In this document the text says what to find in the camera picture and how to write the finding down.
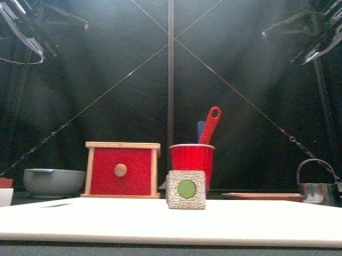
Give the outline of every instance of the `red handle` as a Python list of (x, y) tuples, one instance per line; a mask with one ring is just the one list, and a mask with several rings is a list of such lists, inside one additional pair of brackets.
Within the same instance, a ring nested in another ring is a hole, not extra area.
[(199, 139), (199, 144), (210, 144), (211, 136), (215, 131), (221, 118), (221, 108), (213, 107), (209, 112), (203, 133)]

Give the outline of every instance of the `table surface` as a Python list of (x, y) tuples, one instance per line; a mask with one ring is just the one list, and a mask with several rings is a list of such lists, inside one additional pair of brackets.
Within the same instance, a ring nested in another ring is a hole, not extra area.
[(289, 201), (71, 198), (0, 208), (0, 240), (342, 248), (342, 209)]

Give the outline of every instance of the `red plastic cup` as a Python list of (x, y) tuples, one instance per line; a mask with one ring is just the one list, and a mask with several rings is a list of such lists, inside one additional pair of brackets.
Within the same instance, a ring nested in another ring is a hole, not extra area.
[(173, 170), (203, 171), (206, 189), (210, 189), (214, 147), (207, 144), (177, 144), (170, 147)]

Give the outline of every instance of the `metal bowl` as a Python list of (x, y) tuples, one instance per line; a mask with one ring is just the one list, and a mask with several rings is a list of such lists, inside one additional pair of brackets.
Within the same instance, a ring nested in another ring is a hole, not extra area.
[(63, 169), (26, 169), (24, 187), (35, 198), (72, 197), (80, 193), (86, 172)]

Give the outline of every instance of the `red wooden box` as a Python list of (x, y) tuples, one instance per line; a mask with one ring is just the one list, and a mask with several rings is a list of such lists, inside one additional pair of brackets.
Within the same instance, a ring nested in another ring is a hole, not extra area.
[(90, 148), (83, 196), (159, 198), (161, 144), (87, 142)]

